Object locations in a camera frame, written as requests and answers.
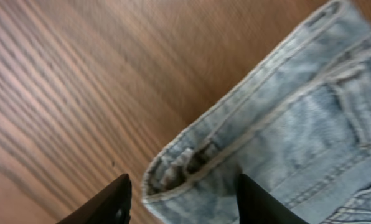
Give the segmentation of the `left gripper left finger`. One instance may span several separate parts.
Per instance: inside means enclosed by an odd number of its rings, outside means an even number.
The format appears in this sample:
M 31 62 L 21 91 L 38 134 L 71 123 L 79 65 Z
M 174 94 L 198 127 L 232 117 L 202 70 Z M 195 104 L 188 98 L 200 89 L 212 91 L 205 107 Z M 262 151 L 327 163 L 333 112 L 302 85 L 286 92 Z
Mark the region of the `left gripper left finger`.
M 129 224 L 132 183 L 122 174 L 57 224 Z

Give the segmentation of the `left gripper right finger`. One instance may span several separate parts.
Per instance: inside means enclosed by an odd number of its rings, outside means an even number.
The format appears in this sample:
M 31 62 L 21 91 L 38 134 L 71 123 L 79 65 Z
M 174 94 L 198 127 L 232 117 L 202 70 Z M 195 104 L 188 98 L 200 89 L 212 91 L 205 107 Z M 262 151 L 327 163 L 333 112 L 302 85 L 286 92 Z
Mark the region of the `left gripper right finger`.
M 237 179 L 240 224 L 307 224 L 246 174 Z

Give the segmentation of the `light blue denim shorts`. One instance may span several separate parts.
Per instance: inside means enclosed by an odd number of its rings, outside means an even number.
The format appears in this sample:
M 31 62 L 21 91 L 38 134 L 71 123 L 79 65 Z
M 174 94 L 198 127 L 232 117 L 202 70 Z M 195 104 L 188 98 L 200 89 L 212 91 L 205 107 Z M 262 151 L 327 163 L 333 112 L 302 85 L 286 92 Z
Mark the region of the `light blue denim shorts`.
M 246 174 L 308 223 L 371 223 L 371 25 L 329 1 L 152 161 L 165 223 L 238 223 Z

